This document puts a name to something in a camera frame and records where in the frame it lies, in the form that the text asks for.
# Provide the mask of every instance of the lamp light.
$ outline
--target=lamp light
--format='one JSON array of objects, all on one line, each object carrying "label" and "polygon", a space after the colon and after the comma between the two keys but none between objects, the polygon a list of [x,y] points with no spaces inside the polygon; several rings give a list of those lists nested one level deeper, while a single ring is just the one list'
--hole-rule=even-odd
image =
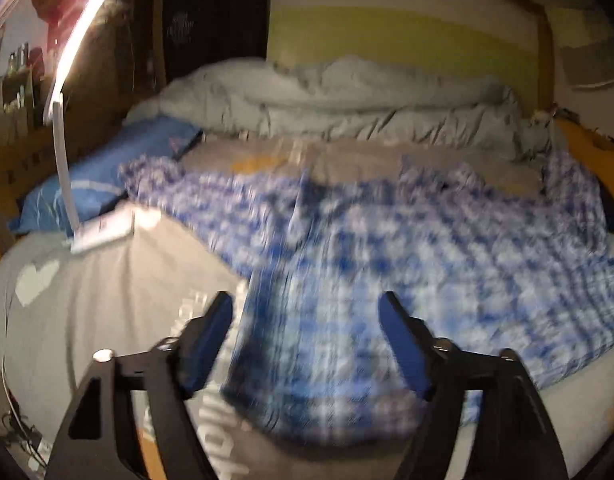
[{"label": "lamp light", "polygon": [[43,120],[48,126],[53,124],[53,147],[56,155],[56,168],[58,170],[58,181],[62,192],[62,200],[69,218],[69,225],[75,233],[80,227],[80,219],[76,203],[71,193],[71,179],[69,178],[69,167],[67,163],[67,151],[65,147],[64,135],[64,105],[62,99],[62,87],[65,84],[73,61],[78,53],[80,44],[87,33],[87,29],[93,22],[98,10],[105,0],[89,0],[85,9],[82,11],[75,27],[73,28],[69,40],[65,45],[60,61],[56,69],[50,97],[44,107]]}]

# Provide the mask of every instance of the black plastic mount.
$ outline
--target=black plastic mount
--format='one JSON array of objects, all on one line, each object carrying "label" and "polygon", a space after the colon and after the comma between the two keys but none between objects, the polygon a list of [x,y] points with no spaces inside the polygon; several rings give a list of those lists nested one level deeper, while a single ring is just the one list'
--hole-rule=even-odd
[{"label": "black plastic mount", "polygon": [[[482,390],[483,396],[466,479],[568,478],[549,416],[513,351],[500,356],[463,352],[448,340],[435,339],[393,293],[381,301],[406,327],[430,384],[426,413],[396,480],[445,477],[468,390]],[[221,292],[180,338],[162,340],[141,354],[97,352],[60,427],[46,479],[146,478],[131,397],[134,390],[146,390],[167,479],[217,480],[184,400],[204,386],[231,319],[231,298]]]}]

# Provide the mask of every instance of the bed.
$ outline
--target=bed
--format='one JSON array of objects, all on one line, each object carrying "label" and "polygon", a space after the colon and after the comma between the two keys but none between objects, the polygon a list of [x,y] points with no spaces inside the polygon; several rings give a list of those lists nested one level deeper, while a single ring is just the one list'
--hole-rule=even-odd
[{"label": "bed", "polygon": [[[301,164],[290,162],[295,142],[275,140],[209,140],[187,153],[188,170],[260,171],[290,175],[311,166],[321,181],[344,182],[394,173],[403,151],[438,168],[458,157],[487,173],[488,182],[516,193],[536,195],[539,168],[498,158],[493,164],[481,150],[456,154],[447,148],[371,143],[312,142]],[[134,207],[135,237],[83,256],[71,256],[64,234],[31,234],[0,264],[0,358],[7,355],[8,384],[24,413],[51,441],[93,351],[114,348],[125,354],[148,348],[177,333],[191,316],[202,314],[218,290],[236,298],[236,320],[242,315],[247,282],[195,238],[158,210]],[[4,339],[4,306],[10,305]],[[332,478],[390,478],[404,453],[401,442],[344,449],[300,449],[279,444],[251,428],[220,400],[218,385],[226,376],[234,350],[237,322],[231,329],[211,383],[188,404],[198,434],[218,471],[261,477],[291,470],[297,478],[328,474]],[[543,392],[561,441],[570,473],[579,470],[614,429],[614,348]],[[142,445],[154,459],[153,435],[144,399],[136,413]],[[473,426],[461,430],[449,478],[460,478]],[[150,469],[152,478],[154,470]]]}]

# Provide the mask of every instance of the blue pillow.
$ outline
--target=blue pillow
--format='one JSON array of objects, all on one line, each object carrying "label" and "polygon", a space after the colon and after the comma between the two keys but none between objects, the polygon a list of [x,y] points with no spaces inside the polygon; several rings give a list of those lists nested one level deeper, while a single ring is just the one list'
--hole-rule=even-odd
[{"label": "blue pillow", "polygon": [[[80,221],[99,216],[124,194],[118,177],[121,164],[141,155],[177,158],[199,133],[196,126],[158,116],[125,126],[109,143],[70,166],[71,189]],[[57,175],[27,195],[22,214],[9,227],[15,234],[30,231],[72,234]]]}]

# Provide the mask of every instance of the yellow wall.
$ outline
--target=yellow wall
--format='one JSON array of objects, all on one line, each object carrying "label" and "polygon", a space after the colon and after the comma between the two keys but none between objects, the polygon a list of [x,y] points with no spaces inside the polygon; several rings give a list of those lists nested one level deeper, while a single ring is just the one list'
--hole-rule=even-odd
[{"label": "yellow wall", "polygon": [[272,0],[268,57],[356,54],[458,76],[493,74],[537,104],[535,17],[506,0]]}]

